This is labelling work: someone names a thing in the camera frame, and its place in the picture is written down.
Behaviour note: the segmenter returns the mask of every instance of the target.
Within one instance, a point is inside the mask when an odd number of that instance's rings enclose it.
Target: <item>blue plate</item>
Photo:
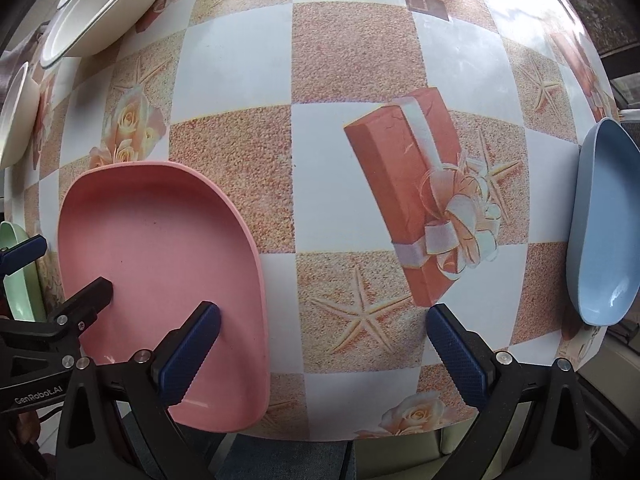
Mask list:
[[[605,118],[584,139],[578,164],[566,282],[582,320],[608,326],[640,285],[640,151]]]

